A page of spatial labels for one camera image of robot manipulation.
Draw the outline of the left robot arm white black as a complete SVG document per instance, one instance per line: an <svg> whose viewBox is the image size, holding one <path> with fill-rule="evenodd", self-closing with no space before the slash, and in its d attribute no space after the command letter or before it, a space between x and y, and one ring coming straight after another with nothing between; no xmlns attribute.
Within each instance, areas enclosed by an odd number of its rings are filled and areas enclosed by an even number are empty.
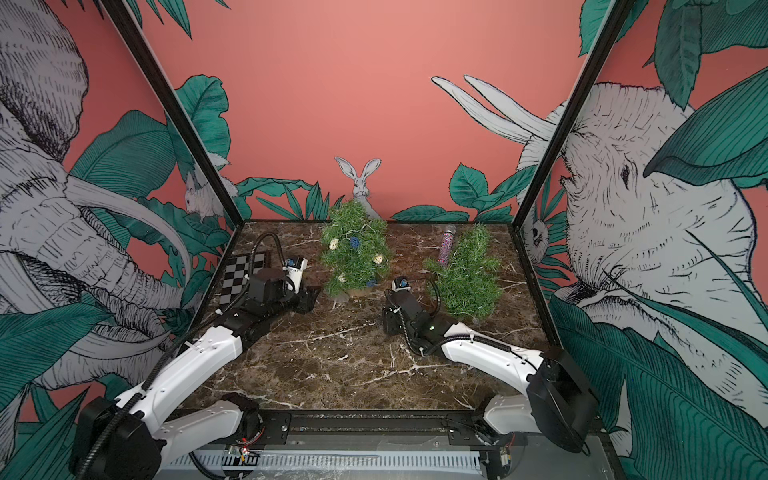
<svg viewBox="0 0 768 480"><path fill-rule="evenodd" d="M224 395L212 406L172 419L173 411L226 364L265 336L286 312L310 312L320 293L305 286L308 261L279 258L252 270L240 294L161 355L148 377L113 400L98 397L80 414L69 470L77 479L152 479L159 470L214 440L239 436L248 454L267 428L257 401Z"/></svg>

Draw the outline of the rattan ball string light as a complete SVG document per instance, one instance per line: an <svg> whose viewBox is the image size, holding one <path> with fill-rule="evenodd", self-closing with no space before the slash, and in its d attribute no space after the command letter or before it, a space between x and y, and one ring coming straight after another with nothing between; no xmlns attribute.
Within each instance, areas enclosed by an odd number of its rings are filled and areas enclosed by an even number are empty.
<svg viewBox="0 0 768 480"><path fill-rule="evenodd" d="M331 271L328 288L336 293L374 286L389 273L389 250L377 235L337 239L322 261Z"/></svg>

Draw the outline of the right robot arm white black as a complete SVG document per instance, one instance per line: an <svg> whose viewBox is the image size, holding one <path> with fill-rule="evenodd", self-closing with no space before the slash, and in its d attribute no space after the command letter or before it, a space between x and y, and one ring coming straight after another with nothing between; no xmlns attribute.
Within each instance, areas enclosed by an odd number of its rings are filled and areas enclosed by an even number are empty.
<svg viewBox="0 0 768 480"><path fill-rule="evenodd" d="M440 354L521 393L522 401L496 396L485 407L482 422L496 435L539 432L566 451L580 453L586 448L598 396L563 348L526 349L481 334L462 322L425 310L408 287L385 292L382 322L387 334L404 336L413 354Z"/></svg>

